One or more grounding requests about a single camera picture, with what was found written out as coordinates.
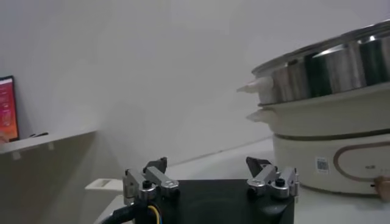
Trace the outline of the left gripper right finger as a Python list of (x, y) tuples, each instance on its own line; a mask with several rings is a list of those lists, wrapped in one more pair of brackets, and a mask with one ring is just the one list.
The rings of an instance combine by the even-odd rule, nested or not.
[(246, 164), (252, 175), (247, 180), (247, 194), (250, 198), (270, 194), (278, 200), (299, 195), (299, 174), (296, 168), (285, 167), (279, 170), (266, 159), (246, 158)]

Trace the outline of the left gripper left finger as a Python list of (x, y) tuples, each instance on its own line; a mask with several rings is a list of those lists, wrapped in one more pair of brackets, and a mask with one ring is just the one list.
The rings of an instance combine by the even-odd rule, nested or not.
[(158, 197), (177, 200), (180, 197), (180, 184), (165, 175), (167, 157), (149, 161), (142, 171), (126, 169), (122, 178), (124, 204), (131, 202), (147, 203)]

